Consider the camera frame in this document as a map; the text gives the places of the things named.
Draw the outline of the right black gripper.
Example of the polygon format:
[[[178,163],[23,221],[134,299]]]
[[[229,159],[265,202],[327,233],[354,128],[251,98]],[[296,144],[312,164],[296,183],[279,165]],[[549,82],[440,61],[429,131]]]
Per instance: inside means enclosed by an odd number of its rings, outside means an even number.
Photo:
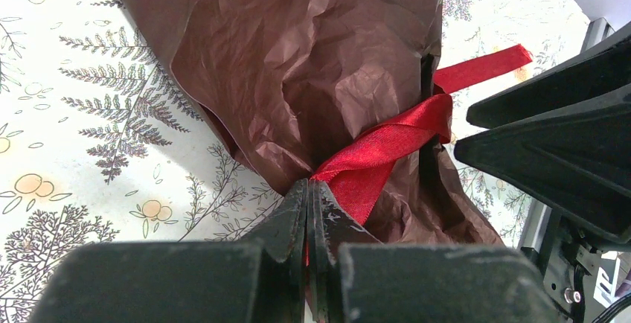
[[[630,321],[630,244],[614,243],[630,240],[630,97],[481,132],[458,141],[454,154],[539,200],[519,248],[540,271],[559,322]]]

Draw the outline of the brown paper bouquet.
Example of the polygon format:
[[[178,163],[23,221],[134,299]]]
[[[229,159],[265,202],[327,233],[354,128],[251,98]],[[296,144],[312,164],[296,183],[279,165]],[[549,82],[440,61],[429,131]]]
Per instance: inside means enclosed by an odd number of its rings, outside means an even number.
[[[233,158],[280,194],[438,93],[442,0],[122,1]],[[502,243],[439,136],[396,161],[361,226],[383,243]]]

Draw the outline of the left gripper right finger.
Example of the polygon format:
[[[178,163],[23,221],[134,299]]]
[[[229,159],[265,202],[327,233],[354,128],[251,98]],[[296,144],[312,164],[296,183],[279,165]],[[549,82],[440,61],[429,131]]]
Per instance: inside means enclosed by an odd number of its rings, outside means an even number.
[[[307,184],[316,322],[557,322],[539,271],[501,246],[384,244]]]

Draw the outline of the red ribbon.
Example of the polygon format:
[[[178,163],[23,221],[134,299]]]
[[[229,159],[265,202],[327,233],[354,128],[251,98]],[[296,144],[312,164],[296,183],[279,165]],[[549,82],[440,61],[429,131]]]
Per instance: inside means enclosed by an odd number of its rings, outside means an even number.
[[[326,182],[352,219],[368,220],[399,159],[419,150],[435,136],[451,139],[452,93],[517,70],[532,58],[522,45],[437,70],[438,93],[415,107],[361,134],[311,176]]]

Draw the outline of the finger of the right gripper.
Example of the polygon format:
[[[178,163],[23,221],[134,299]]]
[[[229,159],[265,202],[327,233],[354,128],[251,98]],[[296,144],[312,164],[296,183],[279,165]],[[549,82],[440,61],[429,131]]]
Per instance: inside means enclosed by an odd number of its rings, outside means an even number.
[[[559,109],[630,83],[630,26],[543,73],[474,103],[467,122],[491,129]]]

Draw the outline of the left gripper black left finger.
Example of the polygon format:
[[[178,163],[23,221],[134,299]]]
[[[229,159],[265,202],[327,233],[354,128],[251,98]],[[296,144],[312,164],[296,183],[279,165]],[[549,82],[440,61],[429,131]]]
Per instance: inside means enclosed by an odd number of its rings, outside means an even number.
[[[99,243],[56,268],[32,322],[302,322],[307,180],[239,240]]]

